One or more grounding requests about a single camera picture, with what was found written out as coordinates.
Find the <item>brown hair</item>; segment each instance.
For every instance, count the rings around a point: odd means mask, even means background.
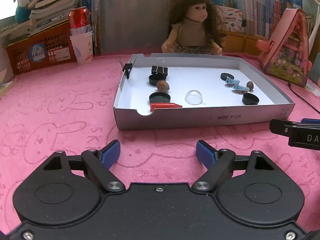
[[[218,16],[216,6],[211,0],[173,0],[173,4],[169,11],[169,33],[172,30],[172,24],[181,22],[192,5],[205,3],[207,5],[208,17],[204,20],[204,31],[208,43],[214,40],[221,47],[221,35],[218,26],[221,25],[221,20]]]

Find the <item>pink toy house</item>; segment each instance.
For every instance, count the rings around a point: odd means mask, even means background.
[[[269,41],[257,41],[259,62],[265,72],[304,87],[312,63],[308,61],[306,15],[286,9]]]

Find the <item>doll's skirt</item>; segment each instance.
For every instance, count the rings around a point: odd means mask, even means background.
[[[173,46],[175,53],[188,53],[188,54],[213,54],[213,48],[211,46],[182,46],[177,43]]]

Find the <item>power cord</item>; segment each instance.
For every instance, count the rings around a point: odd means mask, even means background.
[[[292,93],[294,93],[298,98],[300,98],[302,101],[304,101],[307,105],[311,106],[312,109],[315,110],[318,114],[320,114],[320,111],[318,111],[314,106],[312,106],[309,102],[307,102],[305,99],[303,99],[301,96],[299,96],[296,92],[294,92],[292,90],[290,82],[288,82],[288,87],[289,87],[289,89],[291,90]]]

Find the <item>pink blanket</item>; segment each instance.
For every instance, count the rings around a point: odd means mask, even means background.
[[[246,60],[258,67],[254,59]],[[262,150],[302,188],[306,201],[299,224],[305,230],[320,229],[320,152],[289,147],[287,138],[270,133],[268,123],[119,132],[112,106],[121,75],[117,57],[98,57],[92,65],[60,65],[16,77],[0,100],[1,231],[8,233],[19,224],[12,194],[52,152],[80,154],[113,139],[120,140],[121,155],[111,171],[127,187],[130,182],[193,183],[206,170],[195,155],[199,139],[239,155]],[[286,82],[270,79],[296,102],[290,120],[320,118]],[[313,94],[293,89],[320,109]]]

